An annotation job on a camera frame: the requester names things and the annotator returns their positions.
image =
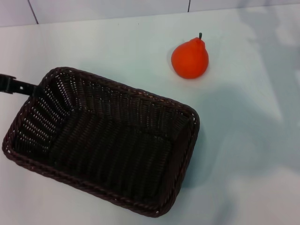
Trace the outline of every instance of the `woven texture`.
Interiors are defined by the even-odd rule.
[[[149,217],[170,210],[197,139],[195,110],[81,70],[51,70],[3,142],[18,165]]]

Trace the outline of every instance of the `black handle strap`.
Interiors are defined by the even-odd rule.
[[[42,97],[45,94],[41,86],[15,80],[15,77],[0,74],[0,92],[8,94],[20,93],[32,97]]]

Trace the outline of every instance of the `white wall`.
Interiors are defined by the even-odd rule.
[[[300,0],[191,0],[190,12],[300,3]]]
[[[0,27],[36,24],[27,0],[0,0]]]
[[[39,23],[183,13],[189,0],[30,0]]]

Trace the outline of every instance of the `table surface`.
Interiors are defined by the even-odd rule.
[[[1,73],[38,84],[54,67],[75,67],[190,105],[202,122],[166,215],[132,213],[1,153],[1,224],[300,224],[299,12],[284,5],[0,28]],[[184,80],[170,56],[199,32],[210,66]],[[0,94],[1,137],[26,99]]]

